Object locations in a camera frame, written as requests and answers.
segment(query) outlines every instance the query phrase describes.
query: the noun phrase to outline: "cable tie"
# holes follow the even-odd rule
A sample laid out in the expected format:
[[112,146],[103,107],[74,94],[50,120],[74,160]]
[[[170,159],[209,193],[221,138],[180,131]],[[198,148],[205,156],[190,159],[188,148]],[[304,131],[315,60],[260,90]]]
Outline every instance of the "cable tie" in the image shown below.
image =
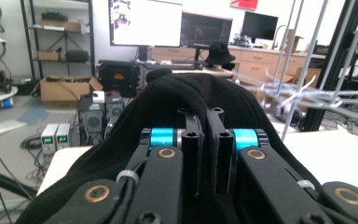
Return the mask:
[[303,189],[312,188],[313,190],[316,190],[315,186],[309,180],[298,180],[297,184]]
[[127,177],[132,178],[135,181],[135,185],[138,185],[138,183],[139,183],[139,176],[135,172],[133,172],[132,170],[120,171],[120,173],[118,173],[118,175],[117,175],[116,182],[118,182],[118,180],[122,176],[127,176]]

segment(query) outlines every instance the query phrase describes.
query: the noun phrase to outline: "power supply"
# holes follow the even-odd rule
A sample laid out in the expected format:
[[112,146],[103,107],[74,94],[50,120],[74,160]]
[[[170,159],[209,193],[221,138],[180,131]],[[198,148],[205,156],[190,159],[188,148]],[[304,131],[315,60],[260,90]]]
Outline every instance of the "power supply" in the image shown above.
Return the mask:
[[42,151],[45,154],[51,154],[57,150],[56,148],[56,132],[59,124],[48,124],[45,130],[40,135],[42,142]]
[[60,123],[56,132],[57,150],[71,146],[71,124]]

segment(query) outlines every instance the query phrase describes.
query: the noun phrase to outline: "black fabric cover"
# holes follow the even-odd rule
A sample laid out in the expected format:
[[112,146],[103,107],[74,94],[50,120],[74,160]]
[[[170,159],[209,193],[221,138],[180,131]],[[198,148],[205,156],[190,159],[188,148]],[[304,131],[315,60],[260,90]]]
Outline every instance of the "black fabric cover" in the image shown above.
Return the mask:
[[[149,83],[117,120],[112,132],[98,146],[81,156],[68,174],[32,201],[17,223],[42,223],[60,210],[76,189],[88,181],[115,180],[138,146],[143,128],[175,127],[176,110],[188,108],[207,130],[206,109],[225,111],[226,128],[263,129],[272,147],[305,179],[320,187],[314,176],[289,152],[257,100],[246,89],[208,74],[171,74]],[[214,195],[211,188],[209,151],[204,144],[200,195],[184,195],[182,223],[237,223],[229,196]]]

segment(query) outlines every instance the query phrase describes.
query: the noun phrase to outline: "brass grommet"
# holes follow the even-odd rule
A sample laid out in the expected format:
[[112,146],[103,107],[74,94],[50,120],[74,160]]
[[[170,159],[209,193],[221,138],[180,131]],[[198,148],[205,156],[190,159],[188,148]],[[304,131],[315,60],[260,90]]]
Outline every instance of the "brass grommet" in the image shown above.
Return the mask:
[[[343,195],[342,193],[349,193],[351,194],[352,196],[355,197],[355,199],[349,199],[347,197],[345,197],[345,195]],[[346,189],[346,188],[335,188],[334,189],[334,194],[336,194],[336,196],[346,202],[346,203],[350,203],[350,204],[353,204],[353,205],[358,205],[358,192],[352,190],[352,189]]]
[[173,149],[170,149],[170,148],[163,148],[161,149],[159,152],[158,152],[158,155],[161,157],[161,158],[164,158],[164,159],[168,159],[168,158],[172,158],[175,156],[175,150]]
[[248,156],[250,156],[256,160],[263,160],[264,158],[266,158],[266,154],[264,154],[264,152],[257,150],[257,149],[250,149],[250,150],[248,150],[247,153],[248,153]]
[[86,191],[84,197],[89,203],[98,203],[104,200],[109,194],[109,188],[106,185],[96,185]]

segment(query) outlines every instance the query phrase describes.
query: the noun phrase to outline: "computer monitor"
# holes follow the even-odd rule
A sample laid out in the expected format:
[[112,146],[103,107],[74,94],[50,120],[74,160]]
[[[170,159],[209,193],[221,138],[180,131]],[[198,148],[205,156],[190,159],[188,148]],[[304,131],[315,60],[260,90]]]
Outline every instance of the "computer monitor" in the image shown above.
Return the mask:
[[252,43],[256,39],[273,40],[277,23],[278,17],[247,11],[243,18],[241,36],[251,37]]
[[231,18],[183,11],[180,46],[208,49],[216,41],[228,44],[231,24]]
[[110,45],[179,47],[182,5],[109,0]]

